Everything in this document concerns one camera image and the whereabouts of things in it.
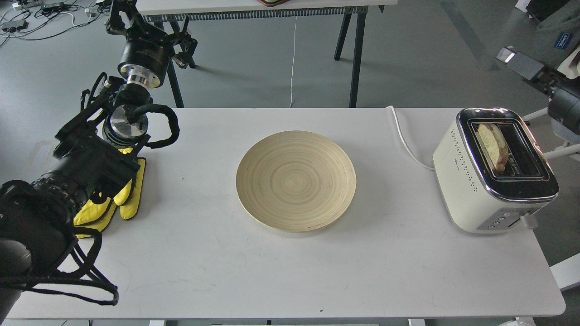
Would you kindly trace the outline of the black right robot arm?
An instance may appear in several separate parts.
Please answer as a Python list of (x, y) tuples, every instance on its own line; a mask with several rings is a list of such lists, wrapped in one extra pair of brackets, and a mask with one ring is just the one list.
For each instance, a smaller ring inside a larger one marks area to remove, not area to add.
[(495, 58), (522, 80), (551, 100), (548, 115), (572, 133), (580, 134), (580, 86), (576, 77), (570, 80), (563, 73), (531, 58), (530, 56), (503, 47)]

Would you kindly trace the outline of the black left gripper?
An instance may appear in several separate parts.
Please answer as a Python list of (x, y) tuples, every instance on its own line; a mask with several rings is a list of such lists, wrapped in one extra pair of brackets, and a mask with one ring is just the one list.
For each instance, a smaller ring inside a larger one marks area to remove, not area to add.
[[(189, 22), (190, 19), (186, 18), (182, 27), (176, 21), (171, 22), (181, 48), (181, 51), (174, 56), (174, 62), (182, 69), (197, 67), (194, 52), (198, 42), (189, 33)], [(120, 64), (118, 64), (118, 72), (128, 84), (145, 89), (158, 88), (165, 82), (169, 62), (175, 54), (174, 45), (173, 37), (162, 29), (130, 27), (127, 31)]]

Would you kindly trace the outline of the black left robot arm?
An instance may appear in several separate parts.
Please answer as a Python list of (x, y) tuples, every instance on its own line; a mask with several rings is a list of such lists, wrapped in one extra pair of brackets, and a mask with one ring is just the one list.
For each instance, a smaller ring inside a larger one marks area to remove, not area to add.
[(176, 113), (154, 104), (149, 89), (162, 85), (171, 60), (194, 67), (197, 46), (186, 25), (167, 34), (137, 13), (129, 20), (125, 29), (119, 16), (110, 16), (112, 31), (127, 39), (122, 76), (108, 77), (99, 95), (56, 134), (57, 165), (33, 183), (11, 180), (2, 185), (2, 320), (23, 292), (63, 295), (46, 285), (101, 289), (112, 299), (67, 296), (98, 305), (118, 303), (118, 287), (95, 267), (100, 232), (74, 225), (73, 219), (87, 203), (104, 203), (137, 179), (143, 147), (177, 141)]

